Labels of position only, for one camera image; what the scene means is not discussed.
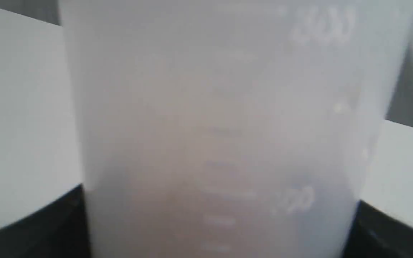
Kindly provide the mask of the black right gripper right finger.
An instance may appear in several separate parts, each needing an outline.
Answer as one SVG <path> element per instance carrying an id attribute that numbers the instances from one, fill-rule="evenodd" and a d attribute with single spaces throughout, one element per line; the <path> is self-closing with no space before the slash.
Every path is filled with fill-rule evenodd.
<path id="1" fill-rule="evenodd" d="M 343 258 L 413 258 L 413 228 L 360 201 Z"/>

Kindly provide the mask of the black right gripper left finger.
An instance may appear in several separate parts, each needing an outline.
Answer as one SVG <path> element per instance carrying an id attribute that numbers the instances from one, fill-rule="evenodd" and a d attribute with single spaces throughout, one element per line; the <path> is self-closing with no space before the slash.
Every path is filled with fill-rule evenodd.
<path id="1" fill-rule="evenodd" d="M 90 257 L 82 185 L 0 229 L 0 258 Z"/>

